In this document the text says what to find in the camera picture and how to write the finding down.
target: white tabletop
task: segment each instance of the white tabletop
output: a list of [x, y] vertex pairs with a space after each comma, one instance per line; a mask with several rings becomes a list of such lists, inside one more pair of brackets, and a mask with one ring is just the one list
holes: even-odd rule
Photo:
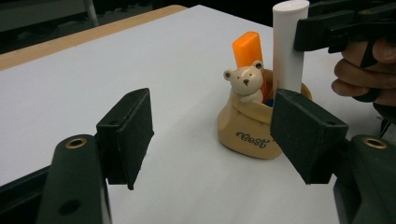
[[[338, 223], [332, 187], [307, 186], [288, 159], [259, 160], [217, 138], [217, 115], [235, 69], [232, 42], [261, 35], [272, 68], [272, 29], [192, 7], [160, 20], [0, 72], [0, 185], [50, 164], [66, 137], [95, 125], [127, 92], [149, 88], [154, 136], [134, 190], [109, 186], [114, 223]], [[349, 124], [348, 138], [377, 134], [371, 104], [331, 90], [339, 54], [307, 52], [313, 100]]]

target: human hand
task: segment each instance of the human hand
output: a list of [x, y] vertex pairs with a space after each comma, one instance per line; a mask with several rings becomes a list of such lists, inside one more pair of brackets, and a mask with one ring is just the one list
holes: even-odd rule
[[361, 96], [371, 88], [382, 91], [375, 100], [379, 105], [396, 106], [396, 44], [378, 39], [373, 46], [375, 65], [360, 68], [366, 42], [350, 42], [342, 52], [343, 60], [334, 67], [338, 77], [332, 89], [341, 96]]

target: floor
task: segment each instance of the floor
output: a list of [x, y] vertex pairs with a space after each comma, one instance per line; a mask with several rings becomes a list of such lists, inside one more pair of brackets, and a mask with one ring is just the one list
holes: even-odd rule
[[[152, 4], [137, 3], [127, 8], [116, 8], [104, 14], [97, 15], [99, 25], [119, 21], [152, 10]], [[51, 39], [71, 35], [91, 29], [91, 23], [85, 14], [65, 18], [60, 21], [49, 21], [34, 26], [25, 27], [17, 31], [0, 34], [0, 54], [12, 50], [26, 48]]]

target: sack-shaped holder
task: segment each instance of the sack-shaped holder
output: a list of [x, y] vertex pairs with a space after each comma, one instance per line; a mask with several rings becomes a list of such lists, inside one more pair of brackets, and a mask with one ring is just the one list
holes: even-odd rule
[[[262, 70], [267, 94], [272, 93], [272, 71]], [[309, 89], [302, 84], [301, 94], [312, 100]], [[242, 103], [235, 94], [230, 94], [227, 105], [218, 116], [218, 137], [229, 149], [259, 159], [274, 159], [282, 150], [270, 134], [273, 108], [250, 102]]]

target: white cylinder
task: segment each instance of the white cylinder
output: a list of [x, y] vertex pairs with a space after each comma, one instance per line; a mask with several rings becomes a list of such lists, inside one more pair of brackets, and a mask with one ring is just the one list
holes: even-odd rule
[[273, 7], [274, 14], [274, 57], [273, 90], [277, 89], [301, 92], [304, 53], [294, 50], [294, 37], [297, 21], [308, 16], [309, 2], [291, 0]]

